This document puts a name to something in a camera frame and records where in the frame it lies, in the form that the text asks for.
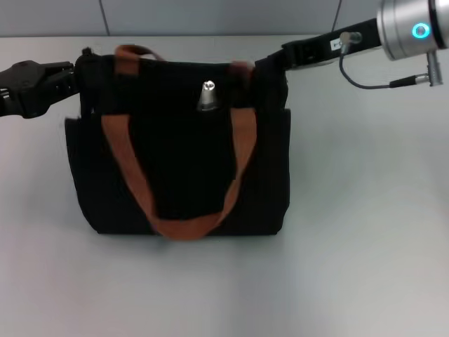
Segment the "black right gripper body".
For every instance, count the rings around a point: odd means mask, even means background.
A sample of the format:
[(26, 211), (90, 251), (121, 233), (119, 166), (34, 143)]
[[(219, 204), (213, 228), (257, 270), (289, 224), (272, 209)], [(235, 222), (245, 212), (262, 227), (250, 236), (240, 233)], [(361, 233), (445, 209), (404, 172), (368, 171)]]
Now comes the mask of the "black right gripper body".
[(340, 35), (343, 32), (361, 34), (361, 41), (349, 47), (349, 54), (381, 46), (377, 21), (373, 18), (334, 32), (282, 45), (281, 67), (294, 70), (339, 58), (342, 48)]

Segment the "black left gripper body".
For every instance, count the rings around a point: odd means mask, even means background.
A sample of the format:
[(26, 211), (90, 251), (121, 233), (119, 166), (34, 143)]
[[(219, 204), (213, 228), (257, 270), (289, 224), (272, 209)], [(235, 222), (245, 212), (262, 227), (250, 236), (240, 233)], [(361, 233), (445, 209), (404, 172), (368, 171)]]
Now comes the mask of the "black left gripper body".
[(33, 119), (46, 113), (38, 99), (38, 86), (45, 75), (43, 65), (27, 60), (1, 71), (1, 116)]

